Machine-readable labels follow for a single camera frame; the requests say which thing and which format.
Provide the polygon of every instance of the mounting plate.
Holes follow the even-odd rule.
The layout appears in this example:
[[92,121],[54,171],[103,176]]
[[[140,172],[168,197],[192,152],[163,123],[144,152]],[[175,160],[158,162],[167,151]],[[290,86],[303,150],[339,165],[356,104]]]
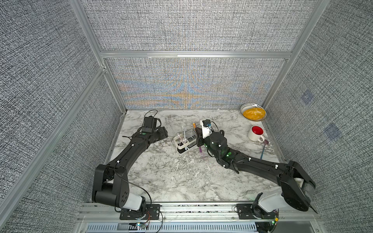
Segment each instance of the mounting plate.
[[[237,204],[237,213],[238,217],[240,219],[258,219],[255,216],[251,214],[251,204]],[[266,216],[263,216],[262,219],[274,219],[275,218],[275,213],[271,212]]]
[[[152,204],[149,208],[149,214],[150,214],[150,220],[158,220],[159,219],[159,209],[160,209],[161,205],[159,204]],[[149,215],[148,213],[145,214],[144,218],[140,219],[140,220],[148,220],[149,218]],[[134,217],[132,217],[131,215],[128,214],[128,212],[126,211],[121,211],[120,212],[120,217],[119,217],[120,220],[138,220]]]

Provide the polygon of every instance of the textured wall panel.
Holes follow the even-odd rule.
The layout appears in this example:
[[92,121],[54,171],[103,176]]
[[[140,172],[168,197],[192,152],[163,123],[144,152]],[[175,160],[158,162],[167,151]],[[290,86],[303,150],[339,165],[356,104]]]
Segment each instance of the textured wall panel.
[[102,50],[289,51],[316,0],[82,0]]
[[283,59],[108,59],[128,108],[239,108],[263,101]]
[[121,112],[104,78],[80,110],[1,233],[71,232],[92,195]]
[[0,201],[98,68],[65,1],[0,3]]
[[372,231],[372,12],[331,1],[267,108],[285,158],[316,182],[329,233]]

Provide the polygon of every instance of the bowl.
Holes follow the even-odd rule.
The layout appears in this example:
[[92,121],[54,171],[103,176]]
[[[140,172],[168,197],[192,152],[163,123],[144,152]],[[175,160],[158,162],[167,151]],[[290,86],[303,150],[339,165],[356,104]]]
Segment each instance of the bowl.
[[[264,109],[262,106],[260,106],[260,105],[258,105],[258,104],[253,104],[253,103],[243,104],[243,105],[241,106],[241,109],[240,109],[240,111],[241,111],[241,115],[244,117],[244,112],[245,112],[246,110],[250,109],[250,108],[261,108],[261,109]],[[254,122],[260,122],[260,121],[264,120],[266,117],[267,117],[267,112],[266,112],[266,114],[264,115],[263,118],[261,118],[261,119],[259,119],[259,120],[252,120],[252,121],[254,121]]]

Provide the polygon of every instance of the marble countertop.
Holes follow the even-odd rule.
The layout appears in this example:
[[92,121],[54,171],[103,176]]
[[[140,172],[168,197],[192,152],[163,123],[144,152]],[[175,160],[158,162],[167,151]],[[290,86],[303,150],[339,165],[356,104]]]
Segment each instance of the marble countertop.
[[[132,136],[146,112],[127,112],[111,159],[127,146],[129,139],[122,136]],[[193,122],[199,125],[201,119],[210,119],[225,131],[229,147],[260,158],[263,143],[251,141],[247,133],[252,125],[263,127],[261,122],[245,119],[238,110],[163,110],[156,117],[161,119],[169,137],[150,145],[128,173],[129,181],[146,189],[153,201],[247,201],[277,187],[259,176],[223,168],[205,148],[202,154],[198,148],[178,154],[171,143],[181,125],[192,128]],[[266,133],[264,136],[272,141]],[[278,162],[272,145],[266,146],[263,159]],[[143,190],[131,185],[130,189],[148,200]]]

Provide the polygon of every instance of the white mug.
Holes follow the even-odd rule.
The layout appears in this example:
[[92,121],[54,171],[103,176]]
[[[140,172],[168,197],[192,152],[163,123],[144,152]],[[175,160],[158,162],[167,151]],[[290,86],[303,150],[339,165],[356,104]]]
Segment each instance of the white mug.
[[263,137],[263,134],[264,130],[260,126],[254,125],[251,127],[247,136],[250,140],[264,142],[265,138]]

